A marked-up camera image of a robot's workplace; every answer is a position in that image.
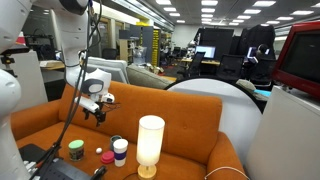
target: ceiling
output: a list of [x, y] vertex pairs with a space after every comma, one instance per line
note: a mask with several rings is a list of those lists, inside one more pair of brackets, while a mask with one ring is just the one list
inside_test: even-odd
[[[201, 25], [201, 0], [171, 0], [171, 6], [169, 5], [159, 5], [155, 0], [137, 0], [138, 2], [146, 5], [153, 12], [160, 13], [160, 15], [171, 21], [173, 24], [177, 25], [177, 20], [184, 20], [184, 24], [188, 25]], [[229, 26], [229, 22], [237, 19], [239, 15], [244, 15], [243, 12], [246, 9], [260, 9], [259, 14], [251, 15], [251, 18], [244, 20], [243, 23], [239, 23], [239, 28], [250, 28], [257, 24], [265, 24], [267, 21], [276, 20], [280, 16], [290, 16], [293, 20], [290, 21], [280, 21], [279, 24], [273, 24], [275, 27], [282, 27], [290, 25], [293, 22], [301, 21], [303, 19], [318, 19], [320, 16], [320, 8], [311, 7], [320, 0], [276, 0], [277, 2], [270, 7], [253, 7], [255, 0], [218, 0], [218, 4], [212, 8], [215, 8], [215, 12], [211, 13], [213, 15], [213, 23], [225, 24]], [[112, 1], [108, 0], [107, 6], [115, 8], [127, 14], [137, 17], [138, 15], [130, 12], [129, 9], [125, 7], [119, 7], [115, 5]], [[164, 7], [174, 7], [176, 12], [180, 13], [180, 17], [169, 16], [169, 13], [164, 11]], [[307, 16], [297, 16], [290, 15], [296, 10], [311, 10], [314, 13]]]

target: green jar lid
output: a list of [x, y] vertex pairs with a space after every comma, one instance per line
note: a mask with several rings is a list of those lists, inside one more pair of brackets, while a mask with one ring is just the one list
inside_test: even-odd
[[74, 140], [71, 143], [69, 143], [69, 148], [70, 149], [78, 149], [82, 147], [84, 142], [82, 140]]

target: lamp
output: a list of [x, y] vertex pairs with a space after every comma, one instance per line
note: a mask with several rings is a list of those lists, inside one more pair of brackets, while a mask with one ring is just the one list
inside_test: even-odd
[[144, 116], [139, 121], [137, 161], [141, 180], [154, 179], [159, 161], [165, 122], [154, 115]]

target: couch armrest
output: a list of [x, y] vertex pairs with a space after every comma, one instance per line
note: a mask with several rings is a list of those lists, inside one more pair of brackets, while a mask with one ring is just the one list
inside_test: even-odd
[[11, 129], [15, 140], [59, 122], [60, 100], [33, 106], [11, 114]]
[[[230, 140], [224, 133], [219, 132], [217, 144], [212, 150], [208, 164], [207, 164], [207, 174], [223, 166], [233, 167], [244, 173], [241, 162]], [[231, 169], [221, 169], [212, 173], [210, 176], [208, 176], [207, 179], [208, 180], [213, 180], [213, 179], [224, 179], [224, 180], [237, 179], [238, 180], [238, 179], [246, 179], [246, 178], [237, 171], [234, 171]]]

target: couch cushion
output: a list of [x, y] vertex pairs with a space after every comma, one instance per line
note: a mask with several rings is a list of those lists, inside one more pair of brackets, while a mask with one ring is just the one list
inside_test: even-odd
[[[42, 131], [34, 133], [23, 139], [17, 141], [18, 147], [33, 143], [42, 149], [48, 149], [58, 138], [64, 123], [55, 124]], [[68, 144], [75, 139], [82, 139], [85, 142], [85, 156], [78, 162], [69, 160]], [[95, 153], [96, 148], [101, 147], [103, 151], [109, 148], [110, 136], [105, 134], [85, 129], [76, 125], [70, 125], [65, 137], [62, 141], [62, 148], [59, 155], [65, 159], [69, 164], [81, 169], [89, 175], [92, 175], [94, 170], [103, 165], [100, 162], [101, 155]], [[129, 143], [126, 164], [123, 167], [116, 167], [114, 164], [108, 164], [108, 172], [105, 174], [104, 179], [124, 179], [127, 175], [137, 172], [138, 162], [136, 160], [136, 145]], [[157, 164], [157, 179], [188, 179], [198, 180], [203, 179], [206, 174], [206, 167], [178, 156], [162, 153], [160, 161]], [[137, 179], [136, 174], [126, 179]]]
[[129, 82], [132, 85], [164, 89], [173, 81], [167, 80], [134, 64], [127, 67]]
[[[59, 117], [65, 120], [73, 89], [66, 87], [61, 100]], [[119, 134], [137, 142], [139, 119], [156, 115], [166, 122], [162, 150], [164, 152], [207, 164], [217, 140], [221, 100], [217, 97], [183, 94], [152, 88], [111, 82], [109, 92], [120, 108], [107, 113], [106, 122], [96, 128], [90, 115], [84, 120], [79, 107], [73, 123], [107, 135]]]

